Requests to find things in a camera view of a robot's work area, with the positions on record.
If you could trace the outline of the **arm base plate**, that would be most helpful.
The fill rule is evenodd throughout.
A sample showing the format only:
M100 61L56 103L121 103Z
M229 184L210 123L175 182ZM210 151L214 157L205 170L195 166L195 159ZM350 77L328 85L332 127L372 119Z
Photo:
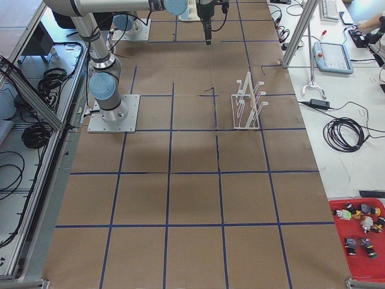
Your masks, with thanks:
M134 20L131 16L118 15L112 23L114 25L114 34L112 39L118 41L130 41L130 42L147 42L150 34L149 19L148 24L142 23L145 19Z
M88 129L89 133L134 133L137 127L140 95L121 95L118 108L111 111L101 109L95 101L93 110L99 110L91 115Z

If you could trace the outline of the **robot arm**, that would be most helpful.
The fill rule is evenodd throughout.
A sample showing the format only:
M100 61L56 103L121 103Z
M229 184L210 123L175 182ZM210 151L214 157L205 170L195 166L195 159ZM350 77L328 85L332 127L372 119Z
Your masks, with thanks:
M45 4L52 11L70 17L88 45L90 64L94 67L88 87L99 105L100 118L113 124L127 119L130 108L119 93L120 61L107 47L93 14L165 10L179 16L188 8L188 1L45 1Z
M127 35L137 35L143 30L143 23L138 18L136 11L129 11L128 14L116 14L112 22L116 30L123 31Z

